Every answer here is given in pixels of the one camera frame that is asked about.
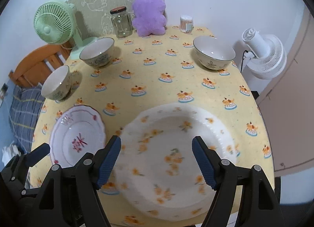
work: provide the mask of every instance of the metal screw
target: metal screw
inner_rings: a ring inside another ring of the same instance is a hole
[[[58,164],[54,164],[54,165],[51,167],[51,169],[52,169],[53,171],[56,171],[56,170],[59,169],[59,165],[58,165]]]
[[[223,160],[221,160],[221,164],[225,165],[225,166],[228,166],[230,164],[230,161],[228,161],[226,159],[223,159]]]
[[[256,171],[261,171],[261,170],[262,170],[262,168],[261,168],[260,165],[254,165],[254,169],[255,169]]]
[[[91,159],[86,159],[85,161],[83,161],[84,165],[91,165],[92,164],[92,160]]]

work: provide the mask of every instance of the black cable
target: black cable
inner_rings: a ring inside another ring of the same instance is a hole
[[[242,68],[243,68],[243,60],[244,60],[244,54],[245,53],[248,53],[249,51],[245,50],[242,54],[242,62],[241,62],[241,70],[240,70],[240,73],[242,73]]]

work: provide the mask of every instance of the large white plate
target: large white plate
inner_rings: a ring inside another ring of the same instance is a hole
[[[179,221],[208,211],[215,192],[192,152],[201,136],[222,159],[236,163],[233,139],[210,112],[171,103],[139,114],[125,126],[114,171],[127,200],[151,217]]]
[[[105,126],[100,114],[85,105],[68,109],[55,123],[50,137],[50,157],[61,167],[74,166],[85,153],[104,148]]]

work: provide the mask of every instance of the green fan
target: green fan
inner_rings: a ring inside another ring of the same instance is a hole
[[[37,35],[48,44],[61,45],[71,37],[75,41],[70,58],[76,60],[85,46],[97,40],[90,37],[82,40],[78,33],[74,4],[52,0],[38,8],[34,17],[34,28]]]

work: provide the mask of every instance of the orange wooden headboard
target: orange wooden headboard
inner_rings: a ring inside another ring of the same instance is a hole
[[[57,52],[60,52],[65,60],[70,51],[60,45],[42,46],[27,55],[16,67],[14,72],[9,73],[9,78],[18,86],[28,88],[43,84],[52,73],[44,60],[47,60],[54,69],[63,65]]]

